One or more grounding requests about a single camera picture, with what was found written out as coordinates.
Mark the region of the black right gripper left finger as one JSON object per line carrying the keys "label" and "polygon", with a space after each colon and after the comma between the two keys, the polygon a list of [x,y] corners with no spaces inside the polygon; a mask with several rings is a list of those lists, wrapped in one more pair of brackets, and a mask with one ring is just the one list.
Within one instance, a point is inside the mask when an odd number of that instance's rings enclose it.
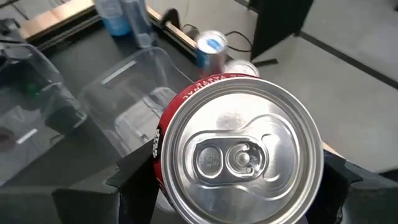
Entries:
{"label": "black right gripper left finger", "polygon": [[159,189],[152,144],[68,187],[1,188],[1,223],[150,223]]}

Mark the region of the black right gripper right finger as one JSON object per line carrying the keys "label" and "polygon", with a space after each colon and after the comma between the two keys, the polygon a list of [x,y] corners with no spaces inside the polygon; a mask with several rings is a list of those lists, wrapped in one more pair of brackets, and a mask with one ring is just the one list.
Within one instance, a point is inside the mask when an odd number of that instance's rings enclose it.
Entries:
{"label": "black right gripper right finger", "polygon": [[397,224],[397,170],[371,172],[324,151],[318,194],[306,213],[309,223]]}

